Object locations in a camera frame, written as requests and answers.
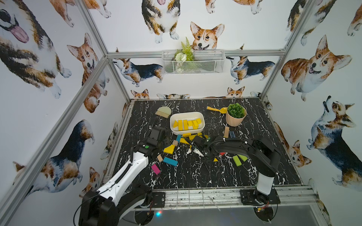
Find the white plastic tray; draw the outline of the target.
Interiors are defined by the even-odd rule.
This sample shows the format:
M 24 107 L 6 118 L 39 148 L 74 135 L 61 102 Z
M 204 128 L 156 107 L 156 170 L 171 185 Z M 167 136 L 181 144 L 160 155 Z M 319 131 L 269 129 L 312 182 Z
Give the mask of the white plastic tray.
M 170 128 L 174 135 L 201 133 L 205 124 L 200 112 L 178 113 L 170 117 Z

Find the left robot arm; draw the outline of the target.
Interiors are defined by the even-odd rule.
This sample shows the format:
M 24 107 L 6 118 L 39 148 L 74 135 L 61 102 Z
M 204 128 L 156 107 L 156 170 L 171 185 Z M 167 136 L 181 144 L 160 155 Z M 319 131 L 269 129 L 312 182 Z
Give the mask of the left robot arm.
M 120 219 L 135 207 L 151 203 L 152 189 L 138 185 L 129 193 L 133 180 L 158 155 L 165 138 L 165 128 L 154 126 L 146 136 L 130 149 L 130 158 L 123 167 L 97 191 L 87 192 L 78 207 L 79 220 L 75 226 L 116 226 Z

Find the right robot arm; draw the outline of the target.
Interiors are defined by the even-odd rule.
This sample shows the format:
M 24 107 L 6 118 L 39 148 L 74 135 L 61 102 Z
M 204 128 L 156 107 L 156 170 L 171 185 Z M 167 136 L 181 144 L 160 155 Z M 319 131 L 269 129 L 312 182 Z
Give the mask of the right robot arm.
M 264 137 L 241 139 L 196 136 L 193 140 L 189 138 L 185 140 L 192 150 L 197 149 L 203 153 L 202 160 L 206 163 L 213 162 L 220 153 L 247 157 L 258 173 L 256 191 L 263 195 L 271 193 L 274 178 L 279 173 L 281 152 L 268 139 Z

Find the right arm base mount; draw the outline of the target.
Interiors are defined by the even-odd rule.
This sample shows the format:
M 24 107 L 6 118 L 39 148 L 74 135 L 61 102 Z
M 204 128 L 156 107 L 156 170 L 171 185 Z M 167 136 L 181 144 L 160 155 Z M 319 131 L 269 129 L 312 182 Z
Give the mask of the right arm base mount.
M 271 189 L 269 195 L 265 195 L 256 189 L 241 189 L 241 202 L 250 206 L 265 206 L 267 204 L 280 204 L 280 198 L 275 188 Z

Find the yellow bar block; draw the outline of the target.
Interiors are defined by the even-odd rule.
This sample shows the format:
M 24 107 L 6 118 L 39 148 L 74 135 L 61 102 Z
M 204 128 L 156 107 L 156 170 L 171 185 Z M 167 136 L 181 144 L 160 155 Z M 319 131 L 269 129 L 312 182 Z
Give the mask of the yellow bar block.
M 187 131 L 189 129 L 189 125 L 188 125 L 188 121 L 187 120 L 183 120 L 183 130 Z
M 183 131 L 183 121 L 178 120 L 178 131 Z

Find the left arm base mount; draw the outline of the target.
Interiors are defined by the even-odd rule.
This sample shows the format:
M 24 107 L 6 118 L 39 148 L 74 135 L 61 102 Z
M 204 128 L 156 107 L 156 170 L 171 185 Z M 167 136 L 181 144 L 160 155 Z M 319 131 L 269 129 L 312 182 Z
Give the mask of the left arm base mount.
M 166 203 L 165 192 L 150 192 L 147 195 L 147 207 L 148 208 L 164 208 Z

